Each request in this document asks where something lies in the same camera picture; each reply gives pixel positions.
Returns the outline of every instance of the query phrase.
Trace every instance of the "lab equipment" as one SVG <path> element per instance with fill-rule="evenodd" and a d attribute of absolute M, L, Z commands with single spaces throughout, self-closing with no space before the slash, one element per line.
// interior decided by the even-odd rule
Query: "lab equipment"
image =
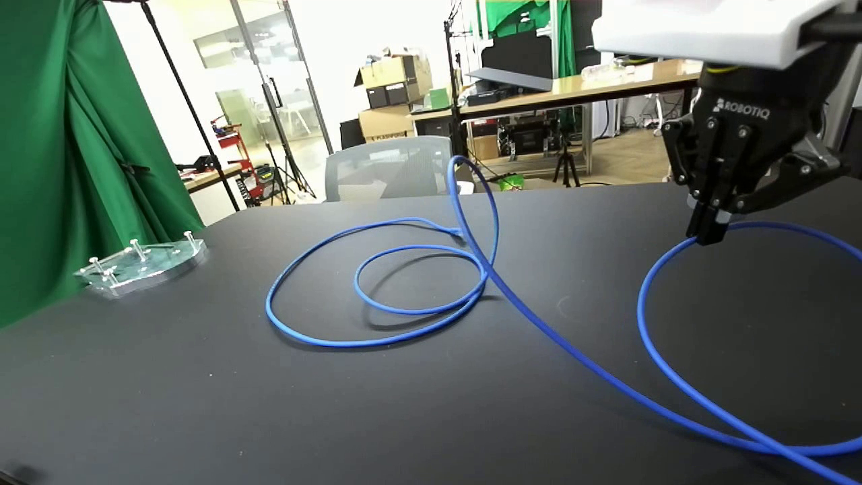
<path fill-rule="evenodd" d="M 739 214 L 784 206 L 848 174 L 823 141 L 862 16 L 854 0 L 610 0 L 596 50 L 703 61 L 689 113 L 664 128 L 689 189 L 688 234 L 719 242 Z"/>
<path fill-rule="evenodd" d="M 141 245 L 133 241 L 124 251 L 109 259 L 91 257 L 75 276 L 105 300 L 122 300 L 134 292 L 145 292 L 176 280 L 208 263 L 208 242 L 187 233 L 179 242 Z"/>

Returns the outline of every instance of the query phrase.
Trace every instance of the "cardboard box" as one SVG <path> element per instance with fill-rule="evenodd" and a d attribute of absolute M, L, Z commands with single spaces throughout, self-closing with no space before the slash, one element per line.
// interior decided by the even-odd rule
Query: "cardboard box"
<path fill-rule="evenodd" d="M 359 128 L 367 141 L 406 137 L 416 133 L 406 105 L 365 112 L 359 113 Z"/>
<path fill-rule="evenodd" d="M 487 163 L 487 160 L 498 160 L 501 156 L 495 135 L 470 137 L 466 147 L 470 147 L 470 155 L 478 163 Z"/>
<path fill-rule="evenodd" d="M 416 54 L 384 58 L 362 69 L 354 86 L 367 89 L 371 108 L 413 105 L 431 93 L 431 69 Z"/>
<path fill-rule="evenodd" d="M 421 101 L 417 85 L 390 85 L 367 89 L 370 108 L 413 105 Z"/>

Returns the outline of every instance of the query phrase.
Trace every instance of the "chair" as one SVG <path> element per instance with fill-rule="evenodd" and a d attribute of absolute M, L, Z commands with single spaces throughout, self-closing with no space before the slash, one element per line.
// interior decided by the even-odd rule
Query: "chair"
<path fill-rule="evenodd" d="M 448 193 L 450 137 L 393 137 L 327 160 L 327 203 L 433 197 Z"/>

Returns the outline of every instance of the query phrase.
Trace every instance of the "office desk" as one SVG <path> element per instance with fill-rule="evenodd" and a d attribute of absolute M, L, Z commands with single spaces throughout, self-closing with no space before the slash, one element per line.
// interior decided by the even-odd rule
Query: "office desk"
<path fill-rule="evenodd" d="M 464 105 L 455 128 L 470 120 L 495 120 L 495 117 L 521 113 L 521 112 L 572 108 L 583 102 L 674 93 L 674 89 L 684 89 L 683 105 L 689 105 L 689 89 L 697 86 L 700 74 L 689 74 L 688 63 L 683 61 L 654 63 L 653 69 L 654 70 L 649 81 L 590 85 L 584 75 L 569 75 L 569 79 L 555 79 L 549 93 L 507 97 L 487 105 Z M 592 112 L 583 112 L 583 113 L 584 113 L 583 117 L 583 160 L 588 167 L 592 167 Z M 417 113 L 413 117 L 413 121 L 421 128 L 421 124 L 441 121 L 450 117 L 452 117 L 450 112 L 433 112 L 433 113 Z"/>
<path fill-rule="evenodd" d="M 862 187 L 841 180 L 765 218 L 860 245 L 860 210 L 847 210 L 860 203 Z M 482 197 L 466 206 L 486 210 Z M 633 407 L 495 288 L 458 327 L 375 353 L 308 352 L 270 329 L 262 300 L 288 259 L 347 224 L 404 214 L 452 221 L 446 199 L 248 210 L 210 228 L 210 264 L 173 286 L 81 296 L 2 329 L 0 467 L 32 467 L 40 485 L 806 484 Z M 684 230 L 684 193 L 501 195 L 501 216 L 510 283 L 596 362 L 700 418 L 649 366 L 633 325 L 641 276 Z M 371 334 L 346 295 L 354 263 L 416 238 L 340 242 L 297 273 L 277 311 L 315 334 Z M 472 279 L 455 263 L 417 263 L 380 296 L 428 304 Z M 736 234 L 660 280 L 653 333 L 683 376 L 750 422 L 802 442 L 847 439 L 862 431 L 860 286 L 843 255 Z M 862 457 L 831 465 L 862 477 Z"/>
<path fill-rule="evenodd" d="M 231 178 L 239 174 L 239 164 L 225 164 L 225 178 Z M 183 180 L 187 193 L 194 195 L 199 189 L 222 183 L 215 171 L 194 174 L 188 180 Z"/>

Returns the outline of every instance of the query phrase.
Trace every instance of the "glass wall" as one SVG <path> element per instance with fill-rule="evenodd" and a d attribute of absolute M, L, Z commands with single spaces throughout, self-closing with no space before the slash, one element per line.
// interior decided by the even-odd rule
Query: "glass wall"
<path fill-rule="evenodd" d="M 331 144 L 287 4 L 167 0 L 194 40 L 222 117 L 210 131 L 243 160 L 324 183 Z"/>

